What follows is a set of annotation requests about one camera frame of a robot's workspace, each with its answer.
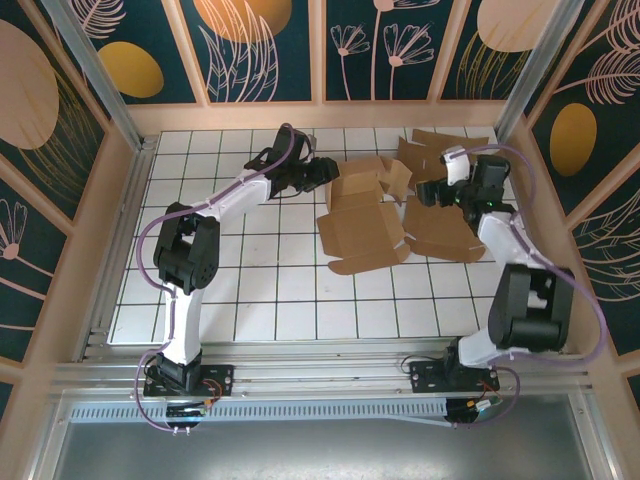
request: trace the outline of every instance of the enclosure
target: enclosure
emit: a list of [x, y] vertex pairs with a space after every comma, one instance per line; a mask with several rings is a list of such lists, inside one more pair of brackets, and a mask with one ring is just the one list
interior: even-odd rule
[[[338, 470], [344, 478], [464, 478], [483, 461], [490, 478], [635, 478], [639, 32], [637, 0], [5, 0], [3, 478], [72, 478], [79, 466], [85, 477], [139, 478], [127, 462], [100, 463], [122, 438], [153, 442], [167, 457], [174, 448], [184, 458], [226, 448], [199, 464], [211, 478], [276, 475], [261, 470], [269, 455], [292, 462], [278, 478]], [[511, 162], [504, 201], [522, 212], [536, 247], [597, 297], [608, 327], [602, 352], [572, 368], [501, 362], [522, 384], [516, 391], [500, 376], [505, 403], [522, 398], [482, 435], [385, 423], [394, 412], [438, 413], [447, 398], [468, 398], [412, 393], [401, 362], [441, 355], [453, 338], [485, 327], [501, 269], [486, 250], [467, 263], [411, 253], [391, 267], [338, 275], [320, 238], [317, 219], [328, 208], [317, 188], [223, 224], [200, 338], [203, 362], [235, 373], [232, 395], [203, 422], [213, 430], [190, 439], [144, 430], [133, 381], [140, 356], [165, 338], [165, 299], [140, 273], [141, 232], [173, 202], [194, 204], [228, 186], [285, 122], [338, 164], [399, 158], [415, 130], [522, 151], [535, 180], [500, 152]], [[396, 204], [400, 218], [412, 196]], [[158, 235], [151, 230], [142, 250], [153, 278]], [[588, 356], [599, 334], [576, 293], [562, 356]], [[145, 406], [160, 419], [167, 402]], [[226, 447], [215, 428], [228, 433]], [[234, 467], [245, 440], [271, 429], [279, 435], [271, 453]], [[371, 438], [379, 431], [396, 450]], [[449, 453], [442, 469], [435, 454], [414, 462], [408, 439], [440, 435]], [[88, 446], [92, 437], [101, 440]], [[529, 452], [521, 461], [491, 465], [484, 445], [462, 460], [450, 455], [484, 438], [517, 456], [516, 437]], [[336, 439], [342, 447], [327, 449]], [[560, 444], [562, 455], [549, 447]], [[318, 449], [326, 464], [314, 463]], [[389, 455], [400, 450], [405, 456]], [[375, 468], [361, 468], [374, 457]], [[540, 464], [531, 477], [527, 462]], [[424, 469], [431, 477], [420, 476]]]

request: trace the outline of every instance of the flattened cardboard box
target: flattened cardboard box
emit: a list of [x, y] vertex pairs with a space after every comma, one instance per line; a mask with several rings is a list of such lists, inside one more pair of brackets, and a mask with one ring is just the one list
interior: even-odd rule
[[[398, 159], [413, 173], [409, 185], [417, 182], [439, 180], [447, 176], [447, 168], [440, 163], [443, 151], [460, 145], [471, 148], [486, 145], [485, 138], [464, 138], [414, 130], [412, 140], [416, 145], [400, 138]], [[482, 242], [462, 217], [457, 206], [425, 207], [417, 197], [409, 197], [404, 216], [405, 242], [416, 255], [442, 258], [454, 262], [477, 262], [484, 255]]]
[[324, 253], [338, 275], [352, 275], [404, 262], [410, 253], [393, 203], [402, 203], [411, 172], [398, 160], [369, 157], [339, 165], [340, 177], [326, 186], [328, 215], [318, 218]]

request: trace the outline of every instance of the grid tile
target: grid tile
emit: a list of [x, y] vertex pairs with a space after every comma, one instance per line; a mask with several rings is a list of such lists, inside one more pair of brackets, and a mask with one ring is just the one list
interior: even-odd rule
[[[432, 127], [423, 130], [435, 131]], [[413, 128], [315, 129], [317, 156], [396, 156], [398, 137]], [[491, 127], [437, 131], [495, 138]], [[136, 235], [176, 200], [195, 203], [233, 181], [244, 164], [271, 146], [276, 130], [165, 132], [150, 174]], [[500, 272], [489, 252], [464, 265], [411, 254], [403, 265], [358, 275], [327, 267], [315, 218], [326, 215], [324, 188], [291, 198], [291, 189], [222, 224], [220, 268], [205, 291], [203, 342], [357, 339], [464, 335], [486, 325]], [[510, 183], [505, 200], [515, 206]], [[404, 204], [396, 206], [403, 215]], [[159, 234], [154, 227], [150, 236]], [[152, 266], [156, 239], [145, 243]], [[133, 245], [127, 260], [111, 341], [160, 343], [165, 305], [136, 270]], [[157, 277], [157, 270], [150, 270]]]

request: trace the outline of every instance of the flower illustration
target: flower illustration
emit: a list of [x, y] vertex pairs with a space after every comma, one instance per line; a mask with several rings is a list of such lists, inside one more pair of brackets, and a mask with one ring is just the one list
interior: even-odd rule
[[[39, 273], [47, 275], [48, 277], [53, 277], [52, 273], [33, 265], [20, 256], [20, 242], [22, 242], [22, 237], [27, 226], [27, 214], [27, 207], [22, 205], [20, 202], [16, 202], [14, 204], [12, 211], [11, 207], [9, 207], [9, 202], [4, 198], [0, 199], [0, 261], [17, 260]], [[45, 299], [45, 295], [7, 280], [6, 278], [0, 277], [0, 284], [39, 300]], [[32, 327], [19, 327], [4, 324], [0, 324], [0, 328], [33, 330]]]
[[18, 258], [20, 241], [27, 225], [27, 207], [16, 202], [13, 213], [9, 203], [0, 199], [0, 256], [5, 260]]
[[380, 16], [383, 12], [392, 10], [409, 10], [411, 8], [432, 7], [440, 3], [440, 0], [373, 0], [376, 7], [376, 23], [373, 27], [373, 54], [371, 55], [371, 100], [376, 99], [376, 52], [378, 50], [378, 31], [380, 29]]
[[331, 38], [338, 50], [338, 55], [340, 55], [344, 91], [347, 94], [347, 100], [351, 100], [351, 93], [349, 92], [349, 84], [347, 82], [347, 72], [344, 67], [344, 57], [366, 52], [371, 48], [371, 44], [365, 41], [366, 35], [362, 30], [362, 25], [358, 25], [357, 27], [349, 25], [344, 28], [344, 31], [340, 25], [331, 27]]
[[384, 28], [384, 46], [387, 49], [389, 65], [391, 65], [389, 100], [393, 100], [393, 77], [396, 67], [433, 60], [434, 49], [427, 48], [431, 43], [430, 26], [407, 25], [400, 35], [398, 35], [397, 23]]

